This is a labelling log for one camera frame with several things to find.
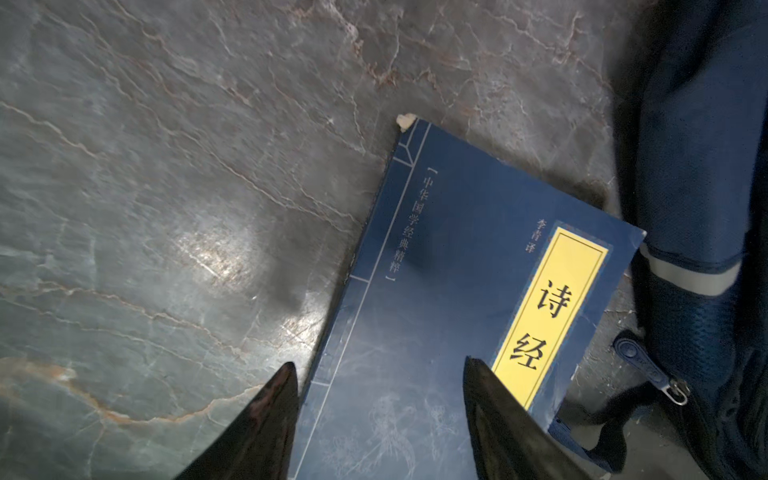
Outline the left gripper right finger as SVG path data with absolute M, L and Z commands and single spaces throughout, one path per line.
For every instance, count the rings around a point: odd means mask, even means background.
M 463 395 L 480 479 L 586 479 L 482 360 L 468 357 Z

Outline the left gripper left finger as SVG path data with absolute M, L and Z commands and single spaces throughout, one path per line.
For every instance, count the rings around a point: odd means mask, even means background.
M 286 479 L 299 413 L 295 364 L 284 363 L 179 479 Z

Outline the navy blue student backpack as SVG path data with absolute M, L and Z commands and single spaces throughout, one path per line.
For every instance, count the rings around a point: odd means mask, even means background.
M 644 380 L 579 455 L 610 473 L 636 409 L 663 405 L 711 479 L 767 475 L 767 5 L 656 1 L 612 69 L 622 212 L 645 334 L 614 347 Z

